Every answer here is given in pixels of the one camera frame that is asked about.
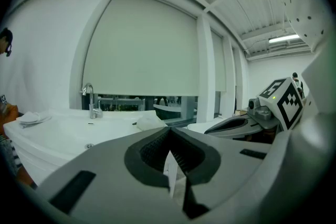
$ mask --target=fluorescent light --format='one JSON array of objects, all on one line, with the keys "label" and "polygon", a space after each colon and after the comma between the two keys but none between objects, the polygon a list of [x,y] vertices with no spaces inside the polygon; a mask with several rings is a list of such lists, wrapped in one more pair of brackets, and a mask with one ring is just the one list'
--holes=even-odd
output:
[{"label": "fluorescent light", "polygon": [[299,35],[289,35],[289,36],[284,36],[284,37],[271,38],[268,42],[269,43],[275,43],[275,42],[279,42],[279,41],[296,39],[296,38],[300,38]]}]

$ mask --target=white sink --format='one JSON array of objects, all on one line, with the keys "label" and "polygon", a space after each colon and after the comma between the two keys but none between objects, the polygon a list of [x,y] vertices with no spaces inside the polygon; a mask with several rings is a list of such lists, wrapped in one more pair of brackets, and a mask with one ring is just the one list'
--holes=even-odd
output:
[{"label": "white sink", "polygon": [[17,154],[39,185],[60,166],[99,143],[140,132],[136,125],[145,114],[155,111],[104,112],[103,118],[90,119],[89,111],[50,110],[52,118],[22,129],[18,121],[4,125]]}]

